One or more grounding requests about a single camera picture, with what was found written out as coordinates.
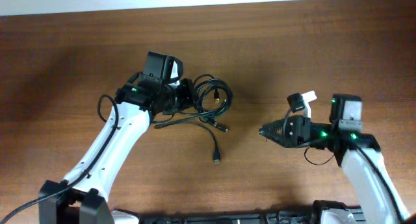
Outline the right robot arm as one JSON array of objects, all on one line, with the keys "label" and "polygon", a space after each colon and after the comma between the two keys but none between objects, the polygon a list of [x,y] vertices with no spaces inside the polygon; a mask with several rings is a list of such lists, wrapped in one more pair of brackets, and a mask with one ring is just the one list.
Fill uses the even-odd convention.
[{"label": "right robot arm", "polygon": [[414,223],[385,168],[376,138],[362,131],[363,103],[356,95],[335,93],[328,123],[311,120],[313,91],[288,96],[282,119],[264,124],[259,134],[284,148],[332,152],[352,184],[366,223]]}]

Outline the black USB cable short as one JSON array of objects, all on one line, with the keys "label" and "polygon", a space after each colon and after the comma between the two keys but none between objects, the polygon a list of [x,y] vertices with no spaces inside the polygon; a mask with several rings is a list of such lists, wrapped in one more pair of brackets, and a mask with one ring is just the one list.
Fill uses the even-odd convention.
[{"label": "black USB cable short", "polygon": [[231,101],[232,101],[232,98],[233,98],[232,92],[227,91],[225,88],[223,88],[223,91],[225,91],[225,93],[226,93],[226,98],[222,100],[222,103],[216,109],[208,110],[203,106],[203,100],[206,98],[208,93],[211,92],[211,91],[214,92],[214,101],[215,101],[215,103],[216,104],[220,103],[220,93],[219,93],[218,90],[219,90],[219,88],[214,88],[214,89],[206,89],[205,91],[203,91],[198,96],[198,100],[194,104],[194,108],[195,108],[196,112],[195,113],[184,113],[184,112],[181,113],[181,114],[190,116],[189,118],[184,119],[183,121],[188,121],[188,120],[191,120],[191,119],[198,118],[204,124],[208,124],[212,127],[215,127],[220,131],[227,132],[229,130],[228,127],[219,123],[219,122],[217,122],[216,119],[217,119],[217,117],[225,114],[229,110],[229,108],[231,106]]}]

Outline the black USB cable long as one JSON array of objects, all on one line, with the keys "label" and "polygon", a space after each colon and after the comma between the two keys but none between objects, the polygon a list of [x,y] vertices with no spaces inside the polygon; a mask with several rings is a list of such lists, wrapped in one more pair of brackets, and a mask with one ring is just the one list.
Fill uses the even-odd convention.
[{"label": "black USB cable long", "polygon": [[[193,82],[193,87],[196,98],[191,104],[176,104],[173,110],[168,111],[171,118],[153,121],[154,128],[163,129],[174,125],[193,125],[204,129],[213,139],[213,162],[219,164],[221,153],[218,140],[208,125],[222,132],[229,131],[229,127],[219,123],[217,118],[226,114],[231,108],[233,92],[226,82],[211,74],[203,74],[197,77]],[[217,105],[215,108],[204,106],[205,99],[210,93],[213,93],[214,103]]]}]

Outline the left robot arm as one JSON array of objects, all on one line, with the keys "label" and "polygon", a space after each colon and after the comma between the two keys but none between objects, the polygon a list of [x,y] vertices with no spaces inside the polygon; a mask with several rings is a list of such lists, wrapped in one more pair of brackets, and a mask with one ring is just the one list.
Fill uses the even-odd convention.
[{"label": "left robot arm", "polygon": [[109,97],[111,111],[92,145],[62,182],[46,181],[39,197],[40,223],[139,223],[138,216],[110,210],[117,174],[138,139],[159,113],[194,101],[192,81],[180,59],[149,52],[144,70]]}]

